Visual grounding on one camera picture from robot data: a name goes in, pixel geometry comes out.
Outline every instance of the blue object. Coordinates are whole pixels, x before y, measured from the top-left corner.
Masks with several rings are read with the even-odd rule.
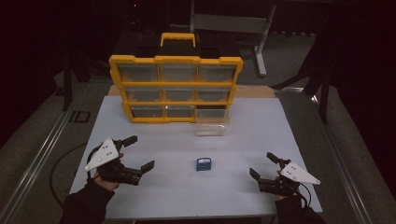
[[[197,171],[207,171],[212,168],[212,160],[210,158],[200,158],[197,160]]]

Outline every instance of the clear plastic bin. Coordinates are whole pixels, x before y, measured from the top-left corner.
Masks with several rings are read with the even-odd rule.
[[[131,102],[158,102],[161,100],[159,87],[125,87]]]
[[[230,91],[230,87],[199,87],[197,97],[198,101],[227,102]]]
[[[166,117],[168,118],[193,118],[193,105],[166,105]]]
[[[194,101],[195,87],[163,87],[164,101]]]
[[[163,63],[160,64],[161,81],[194,82],[197,74],[197,65],[190,63]]]
[[[119,63],[118,68],[124,81],[158,81],[157,65],[154,63]]]
[[[197,106],[195,131],[199,136],[225,135],[229,126],[225,106]]]
[[[202,64],[199,65],[198,81],[203,82],[232,82],[236,65],[231,64]]]
[[[135,118],[161,118],[163,107],[160,105],[134,105],[132,113]]]

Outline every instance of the yellow handle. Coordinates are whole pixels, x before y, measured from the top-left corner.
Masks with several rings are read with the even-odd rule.
[[[161,37],[161,47],[165,39],[176,39],[176,40],[192,40],[192,45],[195,47],[195,35],[194,34],[182,34],[182,33],[163,33]]]

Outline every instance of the person's arm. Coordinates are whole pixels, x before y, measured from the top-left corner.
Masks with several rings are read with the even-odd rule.
[[[311,207],[302,208],[301,197],[294,195],[275,202],[279,224],[326,223]]]
[[[106,206],[120,184],[102,180],[97,176],[84,189],[70,194],[64,200],[61,224],[101,223],[106,217]]]

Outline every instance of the robotic arm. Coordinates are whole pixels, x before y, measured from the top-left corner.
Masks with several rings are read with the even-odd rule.
[[[128,147],[135,142],[137,142],[137,136],[118,141],[107,138],[101,146],[94,148],[88,156],[88,164],[85,167],[88,178],[91,179],[90,170],[97,168],[99,176],[105,181],[137,186],[142,175],[154,168],[154,161],[141,166],[140,170],[125,167],[119,159],[120,149],[122,146]]]
[[[279,163],[281,169],[280,177],[276,180],[263,179],[255,170],[250,168],[249,173],[259,183],[261,192],[291,196],[297,192],[300,182],[320,184],[318,179],[291,160],[285,161],[271,152],[267,153],[267,158],[274,163]]]

